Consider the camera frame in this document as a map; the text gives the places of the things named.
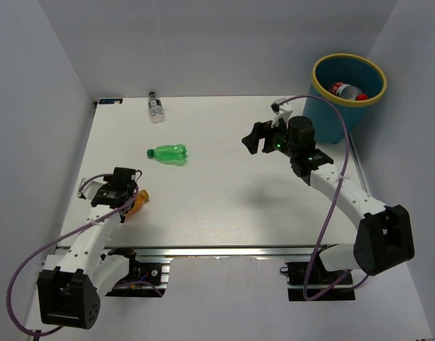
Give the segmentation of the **orange juice bottle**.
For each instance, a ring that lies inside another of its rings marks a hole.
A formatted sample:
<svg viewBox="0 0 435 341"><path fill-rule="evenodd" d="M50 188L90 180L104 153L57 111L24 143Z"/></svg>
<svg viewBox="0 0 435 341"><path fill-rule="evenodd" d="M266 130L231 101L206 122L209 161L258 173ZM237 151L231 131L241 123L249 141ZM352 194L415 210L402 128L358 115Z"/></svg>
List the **orange juice bottle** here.
<svg viewBox="0 0 435 341"><path fill-rule="evenodd" d="M142 206L144 206L144 204L149 202L149 199L150 199L150 197L149 197L149 194L146 190L139 191L137 194L137 197L134 201L133 206L126 213L126 216L130 217L130 216L133 216L134 214L136 214L142 208Z"/></svg>

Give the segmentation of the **red label water bottle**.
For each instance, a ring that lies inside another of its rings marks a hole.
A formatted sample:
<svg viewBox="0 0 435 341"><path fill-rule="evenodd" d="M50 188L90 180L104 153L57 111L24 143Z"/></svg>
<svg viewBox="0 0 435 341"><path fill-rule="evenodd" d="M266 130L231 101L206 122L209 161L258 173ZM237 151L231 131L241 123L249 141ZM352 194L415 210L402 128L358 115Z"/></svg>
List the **red label water bottle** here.
<svg viewBox="0 0 435 341"><path fill-rule="evenodd" d="M361 89L345 82L335 82L330 86L329 92L333 95L351 101L363 101L368 99L368 95Z"/></svg>

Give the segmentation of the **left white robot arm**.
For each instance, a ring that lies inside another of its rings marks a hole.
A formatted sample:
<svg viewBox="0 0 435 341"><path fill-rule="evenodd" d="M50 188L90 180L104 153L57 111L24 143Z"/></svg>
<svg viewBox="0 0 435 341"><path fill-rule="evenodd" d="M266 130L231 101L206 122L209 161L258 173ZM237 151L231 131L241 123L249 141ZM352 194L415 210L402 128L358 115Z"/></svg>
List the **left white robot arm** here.
<svg viewBox="0 0 435 341"><path fill-rule="evenodd" d="M44 269L37 281L40 319L46 325L88 330L97 321L101 299L122 280L133 283L140 266L124 256L106 256L113 230L122 224L138 194L131 168L83 180L78 197L90 202L86 229L78 233L54 269Z"/></svg>

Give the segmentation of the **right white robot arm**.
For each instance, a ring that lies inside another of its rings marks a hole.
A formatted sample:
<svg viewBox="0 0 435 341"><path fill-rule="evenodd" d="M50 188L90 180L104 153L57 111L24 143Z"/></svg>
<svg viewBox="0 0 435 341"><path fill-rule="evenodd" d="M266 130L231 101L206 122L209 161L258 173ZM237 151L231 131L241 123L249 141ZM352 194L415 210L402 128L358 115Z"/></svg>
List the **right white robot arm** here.
<svg viewBox="0 0 435 341"><path fill-rule="evenodd" d="M333 159L316 147L314 127L306 117L288 121L256 122L242 139L251 154L279 151L290 160L294 174L336 206L357 229L353 244L339 244L318 253L310 266L312 278L327 283L336 271L359 269L369 276L414 258L414 242L408 211L401 205L389 206L345 179Z"/></svg>

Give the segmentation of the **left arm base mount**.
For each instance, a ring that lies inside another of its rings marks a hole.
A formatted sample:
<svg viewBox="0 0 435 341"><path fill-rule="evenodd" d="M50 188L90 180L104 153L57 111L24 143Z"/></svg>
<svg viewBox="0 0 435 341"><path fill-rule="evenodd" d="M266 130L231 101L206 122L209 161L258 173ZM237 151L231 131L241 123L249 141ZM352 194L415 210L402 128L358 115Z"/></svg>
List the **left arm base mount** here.
<svg viewBox="0 0 435 341"><path fill-rule="evenodd" d="M169 259L124 248L111 249L107 254L129 260L128 274L116 282L107 297L160 298L165 293L170 275Z"/></svg>

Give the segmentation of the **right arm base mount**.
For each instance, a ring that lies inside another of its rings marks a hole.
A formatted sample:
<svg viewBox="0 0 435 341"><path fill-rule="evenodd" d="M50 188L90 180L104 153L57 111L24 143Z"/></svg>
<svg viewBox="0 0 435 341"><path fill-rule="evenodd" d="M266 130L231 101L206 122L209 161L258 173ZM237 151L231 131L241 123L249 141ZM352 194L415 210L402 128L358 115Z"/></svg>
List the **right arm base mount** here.
<svg viewBox="0 0 435 341"><path fill-rule="evenodd" d="M287 279L287 292L290 302L305 302L303 286L307 270L307 262L289 262L280 268L280 274ZM313 265L307 285L307 295L315 296L320 291L330 286L345 271L327 271L323 266ZM348 274L330 291L316 299L316 301L354 301L356 295L353 287L352 275Z"/></svg>

